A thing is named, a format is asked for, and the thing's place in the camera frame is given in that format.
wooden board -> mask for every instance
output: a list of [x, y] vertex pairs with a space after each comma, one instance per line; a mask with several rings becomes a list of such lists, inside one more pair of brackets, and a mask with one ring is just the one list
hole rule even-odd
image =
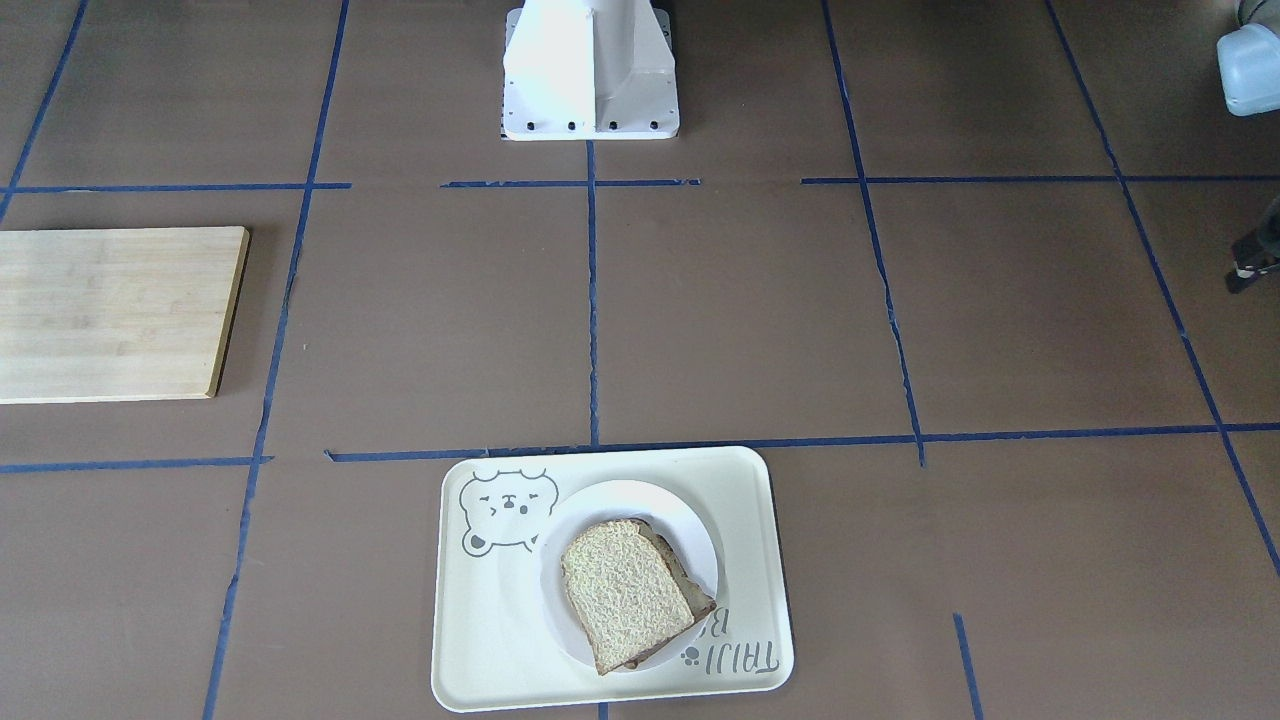
[[212, 397], [248, 231], [0, 232], [0, 404]]

bread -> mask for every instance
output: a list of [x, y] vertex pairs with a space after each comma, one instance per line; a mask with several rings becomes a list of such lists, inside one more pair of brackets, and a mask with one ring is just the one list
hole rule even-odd
[[561, 566], [600, 675], [635, 667], [716, 609], [644, 520], [591, 525], [568, 544]]

slice of toast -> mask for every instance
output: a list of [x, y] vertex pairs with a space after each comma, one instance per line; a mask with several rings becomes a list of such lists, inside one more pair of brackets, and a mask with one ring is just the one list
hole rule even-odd
[[561, 566], [600, 675], [635, 667], [716, 607], [643, 520], [591, 525], [564, 550]]

cartoon bear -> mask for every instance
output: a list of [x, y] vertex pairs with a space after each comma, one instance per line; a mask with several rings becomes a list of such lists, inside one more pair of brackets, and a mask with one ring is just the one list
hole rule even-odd
[[498, 544], [522, 544], [532, 552], [557, 500], [559, 488], [545, 470], [536, 475], [499, 471], [492, 478], [472, 473], [458, 493], [467, 520], [462, 550], [472, 557], [488, 555]]

white plate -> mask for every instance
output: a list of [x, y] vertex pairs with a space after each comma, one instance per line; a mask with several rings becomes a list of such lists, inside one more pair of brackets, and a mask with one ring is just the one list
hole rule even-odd
[[[568, 543], [586, 528], [623, 518], [649, 523], [654, 532], [671, 543], [685, 571], [707, 594], [714, 598], [719, 589], [719, 562], [707, 525], [672, 492], [639, 480], [608, 480], [573, 493], [556, 506], [543, 537], [538, 539], [536, 573], [541, 585], [539, 594], [543, 598], [543, 616], [552, 637], [570, 657], [589, 667], [595, 666], [595, 660], [586, 633], [564, 594], [561, 556]], [[698, 637], [705, 621], [703, 619], [677, 635], [635, 670], [620, 667], [616, 673], [640, 673], [675, 659]]]

